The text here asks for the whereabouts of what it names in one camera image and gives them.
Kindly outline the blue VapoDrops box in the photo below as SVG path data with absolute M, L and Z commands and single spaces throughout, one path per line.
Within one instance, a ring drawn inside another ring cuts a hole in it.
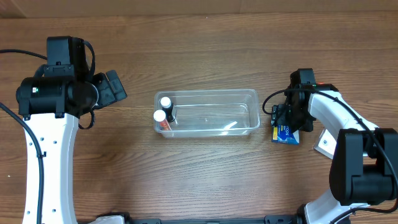
M 292 132 L 292 129 L 286 125 L 277 125 L 272 128 L 272 142 L 299 145 L 299 130 Z

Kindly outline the white plaster box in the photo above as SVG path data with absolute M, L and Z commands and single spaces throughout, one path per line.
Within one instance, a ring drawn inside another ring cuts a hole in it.
M 313 148 L 324 156 L 327 156 L 329 159 L 332 159 L 334 156 L 335 147 L 336 140 L 327 129 L 323 129 Z

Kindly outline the orange tube white cap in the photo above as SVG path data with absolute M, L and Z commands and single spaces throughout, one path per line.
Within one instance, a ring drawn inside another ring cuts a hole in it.
M 167 121 L 167 115 L 163 110 L 156 110 L 153 114 L 154 120 L 160 125 L 163 130 L 170 131 L 171 127 Z

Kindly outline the dark bottle white cap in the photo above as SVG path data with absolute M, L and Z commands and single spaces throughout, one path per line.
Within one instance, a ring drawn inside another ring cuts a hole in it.
M 166 97 L 166 96 L 162 97 L 160 99 L 160 104 L 161 104 L 162 110 L 166 114 L 167 121 L 169 123 L 174 122 L 175 121 L 176 112 L 174 110 L 174 104 L 171 101 L 171 99 L 169 97 Z

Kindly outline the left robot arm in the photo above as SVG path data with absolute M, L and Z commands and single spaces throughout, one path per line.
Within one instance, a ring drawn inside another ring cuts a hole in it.
M 127 97 L 114 70 L 96 73 L 86 61 L 91 44 L 78 37 L 49 37 L 47 63 L 16 91 L 27 146 L 23 223 L 76 223 L 73 148 L 79 119 Z

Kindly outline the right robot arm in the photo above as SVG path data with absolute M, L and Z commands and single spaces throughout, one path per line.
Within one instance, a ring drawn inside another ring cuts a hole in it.
M 333 139 L 330 188 L 318 199 L 301 205 L 295 215 L 267 215 L 265 223 L 350 223 L 357 211 L 392 213 L 380 209 L 397 200 L 397 131 L 367 121 L 342 98 L 332 84 L 318 83 L 311 68 L 290 75 L 282 90 L 286 100 L 274 105 L 272 141 L 298 144 L 299 131 L 311 132 L 313 122 L 324 125 L 323 135 Z

